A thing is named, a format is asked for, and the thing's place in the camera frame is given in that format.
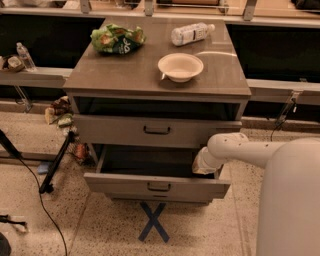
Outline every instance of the drawer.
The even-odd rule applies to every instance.
[[[218,132],[236,132],[240,121],[75,115],[83,142],[198,148]]]
[[[192,175],[197,150],[104,146],[97,173],[84,178],[111,198],[210,203],[223,198],[229,181]]]

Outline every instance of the plastic bag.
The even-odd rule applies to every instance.
[[[93,48],[102,53],[127,54],[140,47],[145,40],[146,36],[140,27],[130,30],[116,24],[94,29],[91,34]]]

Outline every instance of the plastic bottle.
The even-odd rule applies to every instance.
[[[19,57],[22,59],[27,71],[32,72],[37,70],[36,65],[34,64],[27,47],[22,45],[22,43],[20,42],[17,43],[17,53],[19,54]]]
[[[206,25],[202,22],[175,28],[171,33],[171,40],[176,46],[193,43],[205,39],[214,29],[215,26],[213,24]]]

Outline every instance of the floor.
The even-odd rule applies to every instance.
[[[56,154],[63,133],[47,125],[42,112],[17,113],[0,108],[0,129],[22,152]],[[270,140],[274,121],[245,118],[243,129],[250,140]],[[273,133],[274,141],[319,136],[317,123],[288,122]],[[38,162],[28,163],[39,182]],[[232,185],[226,197],[209,205],[166,202],[158,220],[169,236],[165,242],[152,227],[145,240],[138,238],[149,221],[140,201],[110,200],[90,192],[84,179],[93,167],[79,165],[66,154],[53,178],[54,191],[43,202],[59,225],[68,255],[255,255],[260,185],[264,170],[235,160],[227,163],[221,179]],[[61,236],[44,213],[34,177],[21,164],[0,159],[0,215],[26,221],[20,225],[0,223],[13,256],[64,255]],[[146,202],[154,212],[159,202]]]

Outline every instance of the clutter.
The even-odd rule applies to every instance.
[[[71,106],[68,96],[63,96],[58,100],[55,100],[48,108],[46,108],[45,120],[47,124],[58,122],[59,127],[65,127],[72,124]]]
[[[73,113],[68,96],[63,96],[55,100],[46,108],[45,120],[49,125],[56,124],[57,128],[62,130],[65,137],[67,137],[70,132],[74,134],[74,140],[68,146],[68,153],[74,156],[78,164],[94,165],[87,144],[80,141],[77,128],[73,124]],[[38,173],[47,173],[50,164],[51,163],[42,162],[38,167]]]
[[[91,43],[97,52],[126,54],[140,47],[146,41],[146,36],[140,27],[135,30],[126,29],[116,24],[108,24],[100,29],[94,29]]]
[[[27,47],[25,47],[20,42],[17,43],[17,53],[19,54],[19,57],[22,60],[27,71],[33,72],[37,70],[36,65],[34,64]]]
[[[15,73],[22,69],[24,69],[24,64],[18,55],[0,57],[0,71]]]

